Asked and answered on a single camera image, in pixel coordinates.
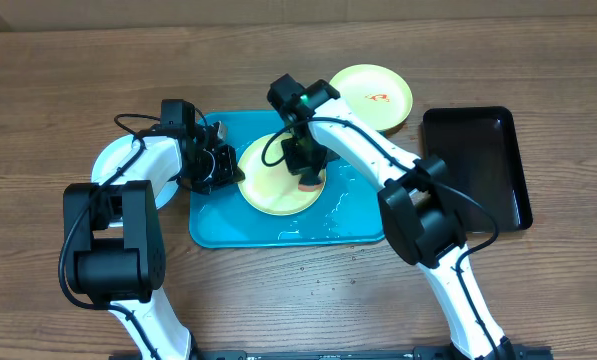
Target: red logo on plate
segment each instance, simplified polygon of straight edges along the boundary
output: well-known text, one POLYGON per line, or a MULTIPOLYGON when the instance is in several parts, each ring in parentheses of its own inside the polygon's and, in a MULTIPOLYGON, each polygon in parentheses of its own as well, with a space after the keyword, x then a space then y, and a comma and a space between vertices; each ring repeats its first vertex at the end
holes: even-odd
POLYGON ((389 95, 387 94, 376 94, 376 95, 367 95, 365 98, 373 101, 381 101, 381 102, 389 102, 389 95))

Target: blue tray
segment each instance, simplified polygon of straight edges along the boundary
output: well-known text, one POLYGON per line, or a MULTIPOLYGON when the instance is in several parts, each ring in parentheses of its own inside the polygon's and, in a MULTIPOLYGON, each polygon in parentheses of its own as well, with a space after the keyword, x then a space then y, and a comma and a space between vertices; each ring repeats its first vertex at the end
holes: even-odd
MULTIPOLYGON (((283 126, 275 111, 220 112, 206 118, 227 125, 227 143, 236 149, 238 160, 255 140, 283 126)), ((322 194, 294 215, 256 210, 236 185, 209 196, 191 193, 189 233, 207 248, 366 243, 384 237, 376 190, 344 160, 327 165, 322 194)))

